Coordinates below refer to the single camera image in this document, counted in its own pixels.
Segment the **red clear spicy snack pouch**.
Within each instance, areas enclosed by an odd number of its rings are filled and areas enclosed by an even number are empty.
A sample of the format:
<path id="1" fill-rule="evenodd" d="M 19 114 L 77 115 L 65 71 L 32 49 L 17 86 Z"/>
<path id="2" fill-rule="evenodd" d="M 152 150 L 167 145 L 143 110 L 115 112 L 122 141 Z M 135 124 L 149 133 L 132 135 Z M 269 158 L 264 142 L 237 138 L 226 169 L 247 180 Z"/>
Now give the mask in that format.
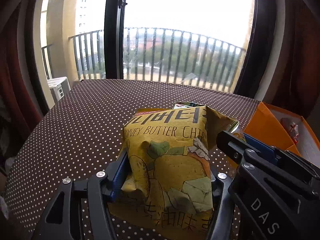
<path id="1" fill-rule="evenodd" d="M 299 132 L 298 125 L 293 122 L 290 118 L 281 118 L 280 124 L 285 129 L 291 140 L 294 144 L 298 144 L 299 141 Z"/>

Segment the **dark red curtain right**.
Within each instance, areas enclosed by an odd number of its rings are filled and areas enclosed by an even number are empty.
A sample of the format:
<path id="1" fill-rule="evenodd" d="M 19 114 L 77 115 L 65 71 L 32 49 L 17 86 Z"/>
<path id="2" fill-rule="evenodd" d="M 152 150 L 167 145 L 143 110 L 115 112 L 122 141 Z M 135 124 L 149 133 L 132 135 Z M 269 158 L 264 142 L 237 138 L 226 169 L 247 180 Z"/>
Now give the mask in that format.
<path id="1" fill-rule="evenodd" d="M 278 1 L 263 100 L 307 118 L 319 101 L 319 0 Z"/>

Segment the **dark red curtain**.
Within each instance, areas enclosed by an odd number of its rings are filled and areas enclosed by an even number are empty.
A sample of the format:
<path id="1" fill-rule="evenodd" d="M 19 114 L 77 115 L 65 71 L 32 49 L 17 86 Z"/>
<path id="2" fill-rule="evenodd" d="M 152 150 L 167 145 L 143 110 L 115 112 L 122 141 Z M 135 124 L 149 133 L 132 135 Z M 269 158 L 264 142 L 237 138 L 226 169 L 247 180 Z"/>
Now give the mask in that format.
<path id="1" fill-rule="evenodd" d="M 27 91 L 18 59 L 17 8 L 1 32 L 1 96 L 9 111 L 13 137 L 25 142 L 41 117 Z"/>
<path id="2" fill-rule="evenodd" d="M 263 100 L 307 118 L 319 101 L 319 0 L 278 1 Z"/>

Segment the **orange cardboard box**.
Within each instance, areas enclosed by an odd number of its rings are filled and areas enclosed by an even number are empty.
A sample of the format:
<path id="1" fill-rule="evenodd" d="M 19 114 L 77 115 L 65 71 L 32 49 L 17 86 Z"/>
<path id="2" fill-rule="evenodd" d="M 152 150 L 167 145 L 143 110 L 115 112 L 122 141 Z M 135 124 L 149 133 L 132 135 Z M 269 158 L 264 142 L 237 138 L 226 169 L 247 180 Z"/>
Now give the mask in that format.
<path id="1" fill-rule="evenodd" d="M 284 119 L 288 119 L 297 128 L 298 142 L 294 142 L 286 131 Z M 260 102 L 244 133 L 267 145 L 289 150 L 319 166 L 319 140 L 300 115 Z"/>

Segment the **brown polka dot tablecloth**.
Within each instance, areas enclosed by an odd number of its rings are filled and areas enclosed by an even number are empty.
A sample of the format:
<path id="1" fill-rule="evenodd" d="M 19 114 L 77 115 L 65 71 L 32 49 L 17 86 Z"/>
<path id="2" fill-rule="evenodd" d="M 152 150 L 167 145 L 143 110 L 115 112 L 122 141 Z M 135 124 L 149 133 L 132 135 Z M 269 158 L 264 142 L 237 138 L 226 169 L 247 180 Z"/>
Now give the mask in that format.
<path id="1" fill-rule="evenodd" d="M 61 181 L 87 179 L 114 161 L 123 126 L 140 108 L 207 105 L 247 126 L 259 101 L 199 87 L 135 80 L 84 80 L 32 131 L 11 167 L 4 200 L 14 236 L 29 239 Z"/>

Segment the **white air conditioner unit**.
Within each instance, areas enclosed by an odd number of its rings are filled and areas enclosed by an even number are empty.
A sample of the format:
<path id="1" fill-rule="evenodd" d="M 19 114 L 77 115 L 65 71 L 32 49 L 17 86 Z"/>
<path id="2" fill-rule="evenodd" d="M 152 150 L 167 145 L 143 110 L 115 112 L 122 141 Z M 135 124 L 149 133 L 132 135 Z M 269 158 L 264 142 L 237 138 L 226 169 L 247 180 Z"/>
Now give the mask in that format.
<path id="1" fill-rule="evenodd" d="M 48 79 L 47 82 L 55 103 L 58 103 L 71 90 L 66 76 Z"/>

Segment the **green noodle snack packet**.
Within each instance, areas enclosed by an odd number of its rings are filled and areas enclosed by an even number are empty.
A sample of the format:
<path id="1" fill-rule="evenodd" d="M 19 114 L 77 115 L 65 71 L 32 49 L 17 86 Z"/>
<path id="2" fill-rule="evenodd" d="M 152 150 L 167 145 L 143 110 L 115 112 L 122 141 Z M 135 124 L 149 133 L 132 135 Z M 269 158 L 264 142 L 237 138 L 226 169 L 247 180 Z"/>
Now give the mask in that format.
<path id="1" fill-rule="evenodd" d="M 174 109 L 180 109 L 180 108 L 192 108 L 192 107 L 201 107 L 204 106 L 199 103 L 194 102 L 177 102 L 174 104 Z"/>

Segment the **dark red curtain left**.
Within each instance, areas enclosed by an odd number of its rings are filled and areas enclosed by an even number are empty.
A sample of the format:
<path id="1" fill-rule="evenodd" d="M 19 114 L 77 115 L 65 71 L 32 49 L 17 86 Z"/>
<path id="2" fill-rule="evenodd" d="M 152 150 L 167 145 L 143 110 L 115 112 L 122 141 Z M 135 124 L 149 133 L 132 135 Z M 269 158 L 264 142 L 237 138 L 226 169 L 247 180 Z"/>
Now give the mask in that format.
<path id="1" fill-rule="evenodd" d="M 25 142 L 41 117 L 27 91 L 18 59 L 17 8 L 1 32 L 1 96 L 9 111 L 13 137 Z"/>

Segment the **black window frame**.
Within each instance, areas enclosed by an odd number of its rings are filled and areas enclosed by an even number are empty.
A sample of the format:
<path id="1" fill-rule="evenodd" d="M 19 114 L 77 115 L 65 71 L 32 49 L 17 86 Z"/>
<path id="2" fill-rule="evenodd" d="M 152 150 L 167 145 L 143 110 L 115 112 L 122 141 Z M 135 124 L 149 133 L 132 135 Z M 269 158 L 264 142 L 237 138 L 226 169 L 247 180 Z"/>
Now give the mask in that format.
<path id="1" fill-rule="evenodd" d="M 123 31 L 126 0 L 106 0 L 104 19 L 104 55 L 106 77 L 123 78 Z M 276 0 L 254 0 L 253 28 L 236 83 L 235 94 L 253 98 L 267 67 L 274 41 Z"/>

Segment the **black balcony railing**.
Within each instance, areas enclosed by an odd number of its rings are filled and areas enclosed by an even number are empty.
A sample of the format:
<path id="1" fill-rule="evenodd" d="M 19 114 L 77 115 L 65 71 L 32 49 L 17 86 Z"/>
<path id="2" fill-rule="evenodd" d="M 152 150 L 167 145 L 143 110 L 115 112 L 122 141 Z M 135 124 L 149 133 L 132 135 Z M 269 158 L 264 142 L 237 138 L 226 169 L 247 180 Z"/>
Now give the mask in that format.
<path id="1" fill-rule="evenodd" d="M 103 34 L 94 30 L 69 37 L 79 80 L 106 78 Z M 125 28 L 123 78 L 232 92 L 245 55 L 245 48 L 188 31 Z"/>

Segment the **yellow honey butter chip bag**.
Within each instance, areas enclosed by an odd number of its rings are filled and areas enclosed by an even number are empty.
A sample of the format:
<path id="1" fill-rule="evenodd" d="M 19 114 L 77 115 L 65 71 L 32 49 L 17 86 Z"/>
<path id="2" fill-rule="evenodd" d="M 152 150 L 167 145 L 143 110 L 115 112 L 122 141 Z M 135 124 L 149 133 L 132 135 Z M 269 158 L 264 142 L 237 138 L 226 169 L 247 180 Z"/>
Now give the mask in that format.
<path id="1" fill-rule="evenodd" d="M 204 239 L 214 215 L 209 151 L 237 124 L 207 106 L 138 110 L 124 126 L 131 172 L 111 213 L 169 239 Z"/>

